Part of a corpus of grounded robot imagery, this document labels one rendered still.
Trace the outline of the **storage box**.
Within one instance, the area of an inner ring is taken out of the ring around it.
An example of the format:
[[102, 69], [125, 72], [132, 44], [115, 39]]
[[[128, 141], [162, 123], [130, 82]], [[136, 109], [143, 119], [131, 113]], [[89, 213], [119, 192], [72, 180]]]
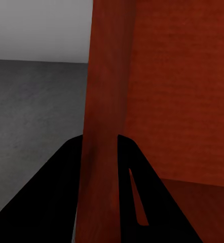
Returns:
[[118, 135], [202, 242], [224, 243], [224, 0], [93, 0], [74, 243], [121, 243]]

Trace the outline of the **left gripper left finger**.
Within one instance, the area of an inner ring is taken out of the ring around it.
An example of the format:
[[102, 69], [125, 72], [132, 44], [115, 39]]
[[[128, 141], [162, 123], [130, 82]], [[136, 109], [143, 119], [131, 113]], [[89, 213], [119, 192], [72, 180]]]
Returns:
[[0, 211], [0, 243], [71, 243], [82, 142], [66, 141]]

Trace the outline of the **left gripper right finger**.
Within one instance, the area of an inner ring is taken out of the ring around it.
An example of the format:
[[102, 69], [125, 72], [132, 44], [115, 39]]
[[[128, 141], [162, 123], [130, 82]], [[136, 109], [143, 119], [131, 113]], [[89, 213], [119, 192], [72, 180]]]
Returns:
[[[121, 243], [203, 243], [137, 144], [118, 135]], [[129, 168], [149, 226], [137, 223]]]

